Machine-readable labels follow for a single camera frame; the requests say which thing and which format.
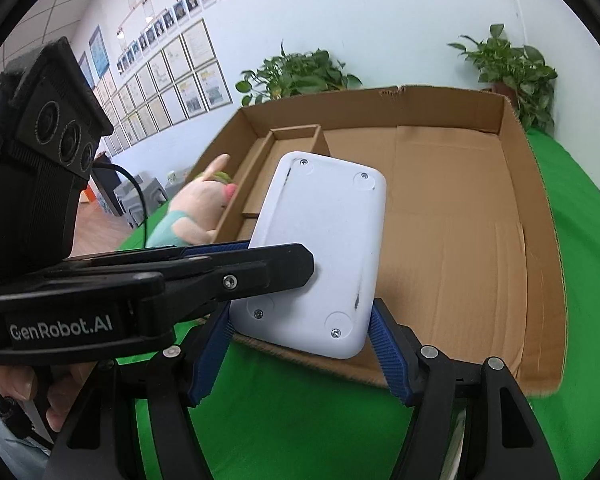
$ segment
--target green plant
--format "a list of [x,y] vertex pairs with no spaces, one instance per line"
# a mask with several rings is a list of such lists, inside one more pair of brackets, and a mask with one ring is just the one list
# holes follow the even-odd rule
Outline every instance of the green plant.
[[286,54],[280,43],[280,55],[265,59],[255,72],[245,70],[235,89],[247,94],[242,106],[252,101],[280,99],[299,94],[315,94],[329,90],[344,90],[362,85],[353,74],[345,74],[345,63],[331,60],[328,50],[318,49],[305,54]]
[[551,132],[554,79],[558,76],[555,69],[544,62],[535,47],[511,46],[504,36],[503,24],[491,25],[489,30],[491,37],[486,41],[460,36],[474,43],[476,50],[467,50],[462,43],[448,45],[461,50],[460,56],[470,60],[480,71],[479,82],[502,82],[515,92],[517,102],[512,104],[525,130],[533,127]]

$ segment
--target camera lens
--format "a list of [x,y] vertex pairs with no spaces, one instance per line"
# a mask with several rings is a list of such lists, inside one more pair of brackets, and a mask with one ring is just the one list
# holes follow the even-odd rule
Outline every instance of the camera lens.
[[71,163],[74,160],[75,154],[80,145],[80,126],[72,121],[67,124],[62,139],[60,139],[60,160],[65,164]]
[[58,104],[51,101],[42,107],[36,121],[36,138],[40,144],[51,140],[58,127]]
[[80,167],[83,171],[87,171],[87,168],[91,164],[93,158],[93,146],[89,143],[82,150],[82,156],[80,158]]

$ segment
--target cardboard box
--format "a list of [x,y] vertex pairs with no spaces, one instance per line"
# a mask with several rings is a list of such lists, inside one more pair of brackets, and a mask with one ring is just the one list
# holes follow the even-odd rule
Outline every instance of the cardboard box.
[[[297,126],[308,123],[322,132]],[[242,108],[191,173],[221,153],[232,156],[227,171],[238,191],[216,241],[253,232],[262,189],[284,151],[277,143],[307,143],[312,128],[312,150],[371,166],[387,180],[376,296],[395,319],[449,357],[502,357],[528,394],[557,390],[566,351],[560,255],[538,166],[508,101],[488,92],[403,87]],[[369,344],[343,361],[237,338],[385,385]]]

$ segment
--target white rectangular device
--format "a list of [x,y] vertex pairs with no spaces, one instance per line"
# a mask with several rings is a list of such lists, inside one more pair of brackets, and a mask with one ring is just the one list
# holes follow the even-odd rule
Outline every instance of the white rectangular device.
[[376,290],[386,181],[373,168],[291,152],[282,157],[249,247],[300,243],[315,271],[302,288],[233,301],[247,336],[347,359],[365,343]]

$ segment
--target green surface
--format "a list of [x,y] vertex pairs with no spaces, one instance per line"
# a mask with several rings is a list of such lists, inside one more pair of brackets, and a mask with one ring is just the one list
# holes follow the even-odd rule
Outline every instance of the green surface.
[[[535,131],[528,138],[554,213],[569,313],[562,386],[531,404],[562,480],[580,480],[600,456],[600,192],[554,140]],[[149,218],[150,230],[163,215]],[[141,243],[136,231],[121,248]],[[177,327],[178,336],[188,327]],[[386,480],[410,413],[385,390],[235,343],[212,395],[191,412],[216,480]],[[144,401],[138,402],[138,425],[148,479],[158,479]]]

